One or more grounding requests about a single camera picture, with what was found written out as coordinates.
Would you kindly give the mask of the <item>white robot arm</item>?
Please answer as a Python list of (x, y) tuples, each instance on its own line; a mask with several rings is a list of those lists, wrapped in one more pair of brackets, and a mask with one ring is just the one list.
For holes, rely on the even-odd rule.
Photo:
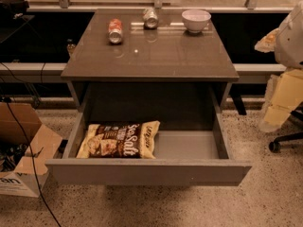
[(303, 1), (287, 15), (278, 28), (264, 36), (255, 49), (271, 52), (286, 67), (280, 76), (267, 82), (259, 128), (276, 131), (303, 102)]

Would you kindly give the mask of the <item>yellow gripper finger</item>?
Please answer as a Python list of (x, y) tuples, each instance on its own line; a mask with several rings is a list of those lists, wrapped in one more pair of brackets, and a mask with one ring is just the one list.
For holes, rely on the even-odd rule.
[(303, 102), (303, 71), (293, 69), (280, 76), (272, 75), (264, 99), (258, 126), (264, 132), (273, 132), (280, 129)]

